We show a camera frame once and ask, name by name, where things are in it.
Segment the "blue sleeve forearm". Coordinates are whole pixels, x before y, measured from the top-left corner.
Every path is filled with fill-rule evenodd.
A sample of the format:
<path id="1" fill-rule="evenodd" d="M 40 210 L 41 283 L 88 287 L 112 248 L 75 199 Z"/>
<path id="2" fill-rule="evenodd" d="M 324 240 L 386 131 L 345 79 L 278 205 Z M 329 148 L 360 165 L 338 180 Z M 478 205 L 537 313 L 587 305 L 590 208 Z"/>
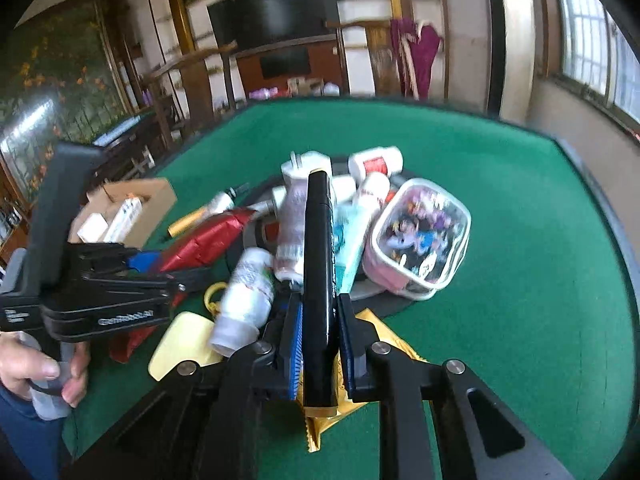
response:
<path id="1" fill-rule="evenodd" d="M 65 420 L 42 420 L 32 402 L 1 386 L 1 472 L 11 479 L 58 479 L 70 454 Z"/>

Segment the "person's left hand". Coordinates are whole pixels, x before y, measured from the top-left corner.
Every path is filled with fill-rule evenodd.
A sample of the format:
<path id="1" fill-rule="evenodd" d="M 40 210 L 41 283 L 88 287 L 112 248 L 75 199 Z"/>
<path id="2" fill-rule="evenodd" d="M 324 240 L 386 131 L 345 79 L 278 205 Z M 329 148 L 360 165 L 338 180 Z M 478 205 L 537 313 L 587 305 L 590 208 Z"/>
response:
<path id="1" fill-rule="evenodd" d="M 70 360 L 70 379 L 62 388 L 62 398 L 72 408 L 76 408 L 86 395 L 89 362 L 88 342 L 75 344 L 73 359 Z M 1 334 L 1 382 L 9 392 L 29 400 L 29 380 L 53 380 L 60 374 L 60 366 L 50 356 L 24 346 L 17 334 Z"/>

